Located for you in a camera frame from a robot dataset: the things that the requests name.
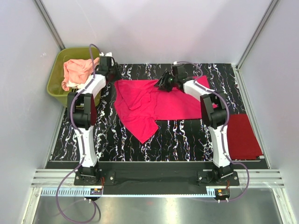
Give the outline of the bright pink t shirt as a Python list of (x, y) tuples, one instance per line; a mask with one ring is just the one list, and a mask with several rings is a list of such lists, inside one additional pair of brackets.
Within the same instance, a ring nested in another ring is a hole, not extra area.
[(200, 119), (200, 102), (178, 89), (165, 92), (156, 80), (119, 80), (115, 110), (120, 121), (142, 144), (158, 130), (158, 120)]

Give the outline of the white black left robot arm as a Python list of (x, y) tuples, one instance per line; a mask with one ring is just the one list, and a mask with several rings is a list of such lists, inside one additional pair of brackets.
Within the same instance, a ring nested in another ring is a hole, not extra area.
[(93, 140), (93, 128), (97, 119), (95, 97), (107, 83), (121, 79), (121, 75), (111, 52), (101, 53), (99, 65), (92, 69), (93, 74), (87, 83), (78, 91), (68, 94), (67, 115), (74, 128), (80, 154), (79, 165), (74, 169), (76, 179), (95, 185), (101, 179)]

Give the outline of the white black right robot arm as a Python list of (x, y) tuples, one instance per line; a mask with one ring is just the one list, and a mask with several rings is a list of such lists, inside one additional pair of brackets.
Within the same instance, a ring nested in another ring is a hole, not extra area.
[(199, 83), (199, 78), (188, 77), (182, 63), (174, 62), (155, 84), (161, 91), (170, 92), (174, 87), (200, 102), (202, 121), (207, 126), (213, 146), (214, 168), (206, 183), (223, 185), (234, 172), (228, 152), (227, 129), (229, 108), (225, 94)]

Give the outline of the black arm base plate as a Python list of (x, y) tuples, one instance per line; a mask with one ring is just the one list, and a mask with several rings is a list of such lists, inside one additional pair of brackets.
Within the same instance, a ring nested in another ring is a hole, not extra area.
[(74, 184), (100, 186), (104, 195), (199, 195), (206, 187), (236, 187), (237, 172), (215, 180), (212, 162), (99, 162), (92, 175), (86, 168), (75, 173)]

